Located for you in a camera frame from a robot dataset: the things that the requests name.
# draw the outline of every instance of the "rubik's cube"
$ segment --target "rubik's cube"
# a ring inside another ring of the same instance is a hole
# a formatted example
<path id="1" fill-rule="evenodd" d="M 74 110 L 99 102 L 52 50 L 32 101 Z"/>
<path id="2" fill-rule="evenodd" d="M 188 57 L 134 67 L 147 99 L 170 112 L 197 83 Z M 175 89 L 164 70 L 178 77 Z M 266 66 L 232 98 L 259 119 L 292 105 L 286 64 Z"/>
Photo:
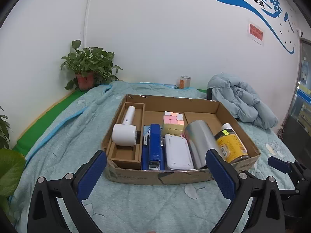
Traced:
<path id="1" fill-rule="evenodd" d="M 171 134 L 175 136 L 180 136 L 183 132 L 184 122 L 183 115 L 174 112 L 164 112 L 163 116 L 163 126 L 162 126 L 162 136 L 166 134 Z"/>

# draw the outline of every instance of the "silver cylinder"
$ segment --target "silver cylinder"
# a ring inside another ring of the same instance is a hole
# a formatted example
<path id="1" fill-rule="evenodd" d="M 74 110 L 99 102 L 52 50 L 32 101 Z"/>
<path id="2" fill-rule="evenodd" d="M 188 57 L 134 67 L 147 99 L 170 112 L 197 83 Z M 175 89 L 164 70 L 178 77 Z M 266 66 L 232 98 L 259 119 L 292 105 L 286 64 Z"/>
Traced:
<path id="1" fill-rule="evenodd" d="M 211 129 L 205 121 L 196 120 L 188 124 L 184 134 L 196 169 L 206 166 L 205 156 L 210 149 L 215 149 L 224 158 Z"/>

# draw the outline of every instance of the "green mat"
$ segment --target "green mat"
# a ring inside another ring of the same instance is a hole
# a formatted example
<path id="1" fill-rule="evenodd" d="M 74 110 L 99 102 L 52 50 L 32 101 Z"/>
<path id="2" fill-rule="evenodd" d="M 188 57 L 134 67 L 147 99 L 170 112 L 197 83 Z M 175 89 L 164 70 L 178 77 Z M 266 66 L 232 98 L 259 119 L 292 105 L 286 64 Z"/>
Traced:
<path id="1" fill-rule="evenodd" d="M 52 124 L 58 115 L 65 110 L 75 99 L 79 98 L 86 92 L 75 91 L 66 99 L 55 105 L 52 109 L 47 111 L 41 118 L 39 118 L 25 133 L 18 139 L 14 151 L 22 153 L 24 156 L 30 151 L 35 142 L 42 136 L 44 131 Z"/>

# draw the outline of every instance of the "red sign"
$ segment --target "red sign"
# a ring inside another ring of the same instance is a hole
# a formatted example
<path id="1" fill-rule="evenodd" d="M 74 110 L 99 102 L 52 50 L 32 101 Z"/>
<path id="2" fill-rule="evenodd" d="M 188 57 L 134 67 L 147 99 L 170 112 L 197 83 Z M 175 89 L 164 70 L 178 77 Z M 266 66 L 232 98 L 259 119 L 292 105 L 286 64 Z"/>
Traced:
<path id="1" fill-rule="evenodd" d="M 262 41 L 262 31 L 252 24 L 249 24 L 249 33 Z"/>

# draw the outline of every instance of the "red flower pot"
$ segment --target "red flower pot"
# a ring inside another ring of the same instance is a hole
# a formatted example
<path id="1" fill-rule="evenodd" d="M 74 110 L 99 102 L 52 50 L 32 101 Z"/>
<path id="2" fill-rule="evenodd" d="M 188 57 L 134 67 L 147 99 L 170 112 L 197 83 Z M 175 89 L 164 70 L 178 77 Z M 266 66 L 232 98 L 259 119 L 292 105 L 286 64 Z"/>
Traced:
<path id="1" fill-rule="evenodd" d="M 86 77 L 82 77 L 82 74 L 76 74 L 79 88 L 81 91 L 87 91 L 94 86 L 94 73 L 90 72 Z"/>

